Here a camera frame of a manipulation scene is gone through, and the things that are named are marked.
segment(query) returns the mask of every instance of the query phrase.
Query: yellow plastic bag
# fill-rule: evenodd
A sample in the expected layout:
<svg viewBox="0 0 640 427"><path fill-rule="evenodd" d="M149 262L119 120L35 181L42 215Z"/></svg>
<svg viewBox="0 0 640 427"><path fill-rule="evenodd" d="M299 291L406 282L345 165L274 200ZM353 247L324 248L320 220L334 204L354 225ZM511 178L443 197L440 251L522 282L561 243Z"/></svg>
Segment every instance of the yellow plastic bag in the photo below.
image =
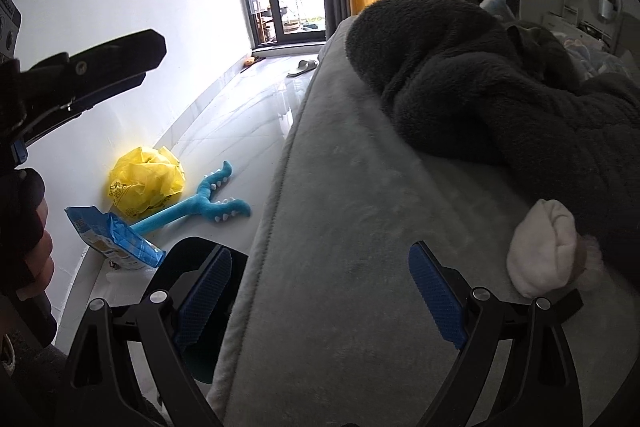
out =
<svg viewBox="0 0 640 427"><path fill-rule="evenodd" d="M164 208L184 188L184 170L166 147L137 147L122 156L109 172L107 195L127 217Z"/></svg>

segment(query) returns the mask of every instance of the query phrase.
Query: bedding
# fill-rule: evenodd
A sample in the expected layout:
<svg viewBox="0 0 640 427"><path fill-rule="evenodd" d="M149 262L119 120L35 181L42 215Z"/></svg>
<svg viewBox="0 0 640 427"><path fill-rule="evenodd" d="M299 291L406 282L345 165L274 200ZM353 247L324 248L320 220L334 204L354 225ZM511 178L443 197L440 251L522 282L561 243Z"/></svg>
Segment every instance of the bedding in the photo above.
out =
<svg viewBox="0 0 640 427"><path fill-rule="evenodd" d="M408 144L508 165L640 285L640 89L613 73L581 84L551 74L556 60L519 35L461 0L381 0L353 23L346 51Z"/></svg>
<svg viewBox="0 0 640 427"><path fill-rule="evenodd" d="M567 53L569 53L581 80L588 80L603 73L618 73L625 75L627 78L632 78L623 61L615 55L594 49L580 39L572 39L562 33L554 35L562 42Z"/></svg>
<svg viewBox="0 0 640 427"><path fill-rule="evenodd" d="M352 23L322 51L250 252L207 396L226 427L415 427L457 356L409 274L418 239L470 285L526 302L506 255L534 202L503 167L399 139L345 56ZM636 359L640 299L610 269L583 298L564 331L591 422ZM475 422L492 406L503 344Z"/></svg>

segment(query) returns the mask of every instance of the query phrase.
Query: bed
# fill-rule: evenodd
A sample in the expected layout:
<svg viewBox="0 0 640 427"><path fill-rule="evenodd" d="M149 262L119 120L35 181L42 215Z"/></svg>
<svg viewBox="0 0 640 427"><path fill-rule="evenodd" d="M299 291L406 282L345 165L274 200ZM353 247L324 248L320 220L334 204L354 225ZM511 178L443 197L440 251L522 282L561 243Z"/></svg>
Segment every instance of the bed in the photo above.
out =
<svg viewBox="0 0 640 427"><path fill-rule="evenodd" d="M526 302L506 252L529 210L507 171L418 153L351 69L344 21L276 171L207 396L225 426L415 426L457 351L407 267L423 239L444 266ZM638 355L640 299L616 272L564 324L586 424ZM471 424L489 412L501 343Z"/></svg>

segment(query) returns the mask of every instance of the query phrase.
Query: white tile floor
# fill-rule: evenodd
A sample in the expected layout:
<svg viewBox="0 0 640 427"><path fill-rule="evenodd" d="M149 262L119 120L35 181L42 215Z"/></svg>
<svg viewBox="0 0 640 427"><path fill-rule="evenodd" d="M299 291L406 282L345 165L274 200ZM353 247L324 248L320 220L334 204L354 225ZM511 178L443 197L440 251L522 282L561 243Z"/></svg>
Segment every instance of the white tile floor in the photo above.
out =
<svg viewBox="0 0 640 427"><path fill-rule="evenodd" d="M284 140L313 74L286 77L303 58L318 56L265 58L236 76L173 148L186 174L184 197L194 193L204 174L220 169L227 160L233 174L215 198L245 200L251 205L251 217L238 216L220 223L200 216L186 217L149 234L152 243L168 251L181 239L198 236L249 254ZM105 263L90 299L101 297L111 306L137 302L152 276L153 270L114 273ZM142 346L129 346L140 389L155 404L156 388Z"/></svg>

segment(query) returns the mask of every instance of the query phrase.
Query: dark gray fleece blanket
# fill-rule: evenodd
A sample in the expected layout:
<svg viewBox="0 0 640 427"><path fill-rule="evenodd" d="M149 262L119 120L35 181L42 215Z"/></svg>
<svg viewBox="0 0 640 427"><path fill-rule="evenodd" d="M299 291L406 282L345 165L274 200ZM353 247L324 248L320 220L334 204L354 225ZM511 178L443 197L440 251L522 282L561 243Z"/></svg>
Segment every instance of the dark gray fleece blanket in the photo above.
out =
<svg viewBox="0 0 640 427"><path fill-rule="evenodd" d="M640 286L640 89L616 74L577 86L562 57L530 44L465 1L380 0L354 21L346 53L409 144L509 165Z"/></svg>

